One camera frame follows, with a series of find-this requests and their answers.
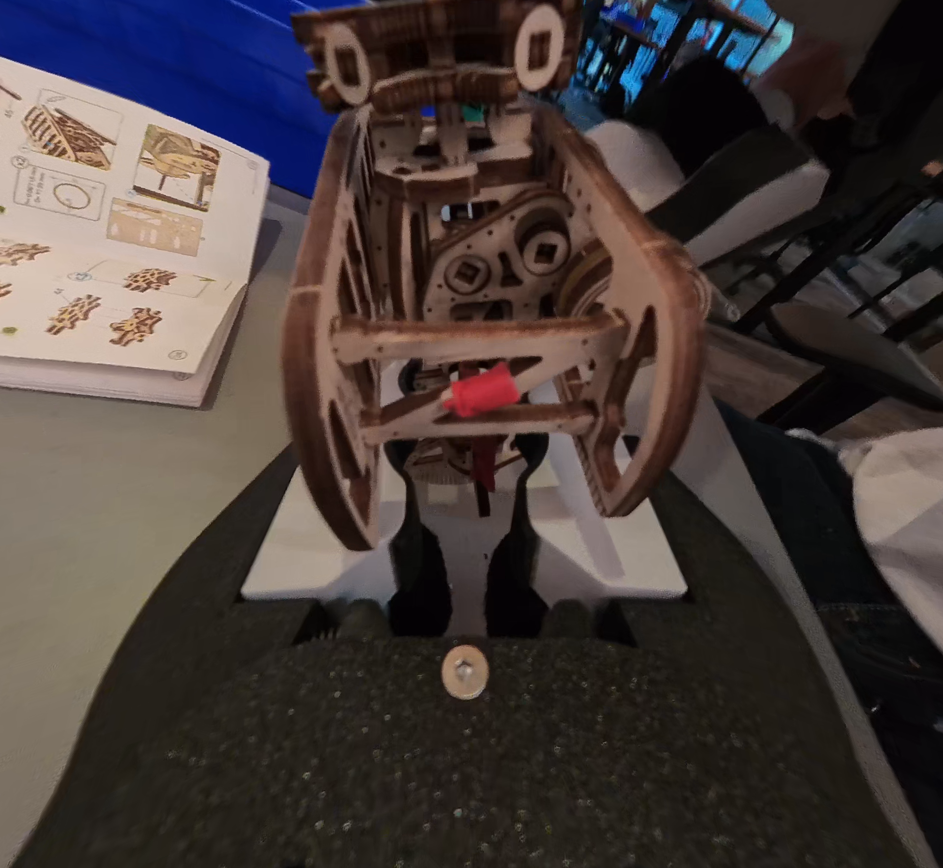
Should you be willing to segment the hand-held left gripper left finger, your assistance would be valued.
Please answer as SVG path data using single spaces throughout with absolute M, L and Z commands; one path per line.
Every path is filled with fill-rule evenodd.
M 388 601 L 396 590 L 389 544 L 403 524 L 407 491 L 387 459 L 379 467 L 379 546 L 343 547 L 330 532 L 296 469 L 246 579 L 247 600 Z

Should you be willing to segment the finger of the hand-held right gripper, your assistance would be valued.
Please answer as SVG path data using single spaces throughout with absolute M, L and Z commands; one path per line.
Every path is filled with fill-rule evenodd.
M 587 139 L 642 213 L 665 202 L 686 182 L 666 145 L 652 131 L 607 120 L 588 129 Z
M 811 211 L 830 176 L 813 159 L 752 191 L 686 244 L 691 260 L 704 267 Z

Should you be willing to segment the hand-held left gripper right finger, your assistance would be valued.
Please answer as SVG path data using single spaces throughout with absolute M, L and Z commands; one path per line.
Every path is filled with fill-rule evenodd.
M 525 469 L 514 492 L 514 583 L 552 608 L 592 614 L 611 601 L 681 599 L 689 586 L 653 504 L 628 516 L 600 515 L 571 438 L 514 439 Z

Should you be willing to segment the wooden radial engine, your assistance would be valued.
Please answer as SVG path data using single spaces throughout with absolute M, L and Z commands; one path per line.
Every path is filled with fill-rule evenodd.
M 569 84 L 583 0 L 400 0 L 301 12 L 296 41 L 328 112 L 505 106 Z

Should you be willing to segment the wooden biplane model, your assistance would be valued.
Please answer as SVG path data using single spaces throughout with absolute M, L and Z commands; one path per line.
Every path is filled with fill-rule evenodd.
M 681 450 L 701 385 L 711 293 L 683 248 L 658 235 L 560 118 L 588 212 L 603 215 L 612 260 L 606 307 L 593 315 L 513 321 L 410 321 L 362 313 L 348 255 L 359 224 L 343 194 L 348 156 L 365 146 L 343 113 L 324 155 L 285 316 L 282 369 L 300 471 L 329 530 L 351 551 L 379 544 L 379 458 L 395 440 L 567 434 L 601 516 L 630 515 Z M 380 402 L 383 361 L 503 362 L 518 396 L 462 416 L 454 381 Z

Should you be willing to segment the person's right forearm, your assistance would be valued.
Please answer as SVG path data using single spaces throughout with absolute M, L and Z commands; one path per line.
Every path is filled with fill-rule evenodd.
M 855 74 L 863 66 L 867 47 L 845 46 L 794 26 L 789 46 L 749 85 L 765 108 L 774 103 L 791 108 L 789 126 L 799 129 L 812 120 L 834 120 L 857 113 L 849 95 Z

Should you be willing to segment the black chair base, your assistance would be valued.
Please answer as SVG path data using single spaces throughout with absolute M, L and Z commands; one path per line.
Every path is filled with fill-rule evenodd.
M 729 295 L 761 271 L 773 274 L 793 240 L 803 239 L 809 247 L 805 258 L 733 324 L 743 335 L 764 328 L 787 353 L 819 367 L 760 414 L 760 422 L 825 434 L 887 399 L 941 413 L 941 376 L 907 345 L 941 320 L 941 293 L 900 318 L 881 305 L 919 273 L 941 269 L 941 247 L 923 253 L 880 290 L 867 291 L 851 273 L 851 259 L 873 249 L 906 215 L 925 202 L 941 203 L 941 181 L 941 161 L 934 160 L 856 209 L 812 215 L 804 224 L 784 227 L 784 243 L 774 255 L 744 259 L 752 270 L 737 276 Z

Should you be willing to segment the person's dark trousers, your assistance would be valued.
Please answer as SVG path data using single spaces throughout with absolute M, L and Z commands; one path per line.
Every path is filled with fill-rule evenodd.
M 866 553 L 851 477 L 825 448 L 717 406 L 879 736 L 940 770 L 941 649 Z

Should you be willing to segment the instruction booklet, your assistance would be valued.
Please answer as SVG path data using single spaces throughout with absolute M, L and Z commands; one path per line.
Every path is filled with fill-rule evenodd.
M 5 57 L 1 88 L 2 387 L 202 406 L 269 162 Z

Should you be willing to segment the blue plastic bin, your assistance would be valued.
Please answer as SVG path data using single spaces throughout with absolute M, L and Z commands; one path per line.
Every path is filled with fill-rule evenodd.
M 333 117 L 294 14 L 366 0 L 1 0 L 2 56 L 194 125 L 310 197 Z

